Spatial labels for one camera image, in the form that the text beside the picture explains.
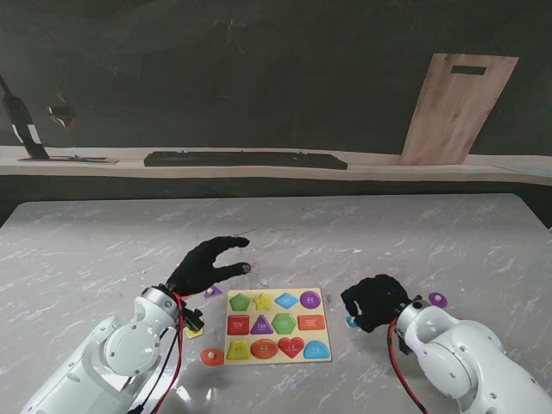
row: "white marble surface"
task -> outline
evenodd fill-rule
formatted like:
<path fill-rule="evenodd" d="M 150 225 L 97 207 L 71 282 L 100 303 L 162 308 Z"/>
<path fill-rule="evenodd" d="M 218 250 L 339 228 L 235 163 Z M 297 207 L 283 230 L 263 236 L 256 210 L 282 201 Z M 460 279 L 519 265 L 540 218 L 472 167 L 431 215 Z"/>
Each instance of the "white marble surface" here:
<path fill-rule="evenodd" d="M 198 355 L 223 347 L 225 299 L 198 295 L 190 304 L 204 312 L 206 332 L 186 341 L 162 412 L 415 412 L 388 362 L 385 329 L 367 335 L 345 324 L 339 294 L 377 273 L 412 296 L 445 294 L 454 316 L 494 329 L 552 390 L 552 241 L 515 196 L 48 202 L 20 206 L 0 229 L 0 412 L 18 412 L 95 323 L 131 317 L 134 297 L 189 249 L 237 234 L 250 247 L 219 263 L 249 261 L 253 271 L 220 287 L 320 287 L 334 360 L 206 368 Z M 430 412 L 456 412 L 413 357 L 399 363 Z"/>

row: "black glove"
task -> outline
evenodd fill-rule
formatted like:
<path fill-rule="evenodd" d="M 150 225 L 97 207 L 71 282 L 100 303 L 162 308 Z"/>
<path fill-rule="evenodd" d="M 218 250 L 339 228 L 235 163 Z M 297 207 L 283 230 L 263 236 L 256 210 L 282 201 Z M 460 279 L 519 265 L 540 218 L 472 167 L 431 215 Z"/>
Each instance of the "black glove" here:
<path fill-rule="evenodd" d="M 245 248 L 249 240 L 243 237 L 215 237 L 190 251 L 172 272 L 166 286 L 180 296 L 193 295 L 209 289 L 216 282 L 251 272 L 249 263 L 214 268 L 216 257 L 229 248 Z"/>
<path fill-rule="evenodd" d="M 361 280 L 358 285 L 343 292 L 342 299 L 354 321 L 368 333 L 380 325 L 391 323 L 397 311 L 402 309 L 401 304 L 410 302 L 403 286 L 386 274 Z"/>

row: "red cable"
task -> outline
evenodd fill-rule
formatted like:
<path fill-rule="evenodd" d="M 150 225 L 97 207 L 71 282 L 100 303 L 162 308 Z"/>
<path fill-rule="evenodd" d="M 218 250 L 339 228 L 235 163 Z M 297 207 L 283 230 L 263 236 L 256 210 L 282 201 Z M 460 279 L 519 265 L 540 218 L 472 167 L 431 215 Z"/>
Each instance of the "red cable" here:
<path fill-rule="evenodd" d="M 392 342 L 393 332 L 395 330 L 396 325 L 397 325 L 397 318 L 392 320 L 392 322 L 389 324 L 389 329 L 387 330 L 387 350 L 389 351 L 389 359 L 391 360 L 391 366 L 393 368 L 393 371 L 395 371 L 395 374 L 397 374 L 398 380 L 403 385 L 403 388 L 405 389 L 406 393 L 412 399 L 412 401 L 414 401 L 414 403 L 417 405 L 417 408 L 419 408 L 423 414 L 429 414 L 429 412 L 425 409 L 421 401 L 417 399 L 416 394 L 414 394 L 414 391 L 412 391 L 412 389 L 409 387 L 404 375 L 400 372 L 400 369 L 398 368 L 397 359 L 395 358 L 395 351 L 393 349 L 393 342 Z"/>
<path fill-rule="evenodd" d="M 171 385 L 166 389 L 165 393 L 163 394 L 163 397 L 160 399 L 159 403 L 155 406 L 154 414 L 157 414 L 161 406 L 163 405 L 163 401 L 165 401 L 165 398 L 167 394 L 171 391 L 174 385 L 174 381 L 179 376 L 180 373 L 180 365 L 182 364 L 182 351 L 184 350 L 184 340 L 183 340 L 183 329 L 184 329 L 184 316 L 182 315 L 182 298 L 178 293 L 173 292 L 173 296 L 176 298 L 176 302 L 179 306 L 179 361 L 177 362 L 176 369 L 174 370 L 174 375 L 172 377 Z"/>

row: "green hexagon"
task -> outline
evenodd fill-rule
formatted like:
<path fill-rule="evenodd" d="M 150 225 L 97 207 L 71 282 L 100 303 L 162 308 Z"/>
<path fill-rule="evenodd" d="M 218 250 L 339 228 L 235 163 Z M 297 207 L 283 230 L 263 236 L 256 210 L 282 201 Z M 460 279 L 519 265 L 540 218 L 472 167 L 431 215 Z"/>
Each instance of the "green hexagon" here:
<path fill-rule="evenodd" d="M 288 335 L 295 329 L 295 319 L 289 313 L 277 313 L 272 323 L 276 333 L 280 335 Z"/>

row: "dark gray wall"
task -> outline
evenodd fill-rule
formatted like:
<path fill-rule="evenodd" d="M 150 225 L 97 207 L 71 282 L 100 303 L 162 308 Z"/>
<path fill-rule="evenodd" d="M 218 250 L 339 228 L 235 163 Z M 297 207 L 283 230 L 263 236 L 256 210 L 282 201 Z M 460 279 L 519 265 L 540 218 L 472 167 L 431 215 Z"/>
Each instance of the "dark gray wall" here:
<path fill-rule="evenodd" d="M 433 53 L 520 56 L 472 153 L 552 155 L 551 10 L 537 0 L 4 0 L 0 73 L 47 145 L 400 154 Z M 77 113 L 71 129 L 47 117 L 56 94 Z M 2 110 L 0 145 L 17 143 Z"/>

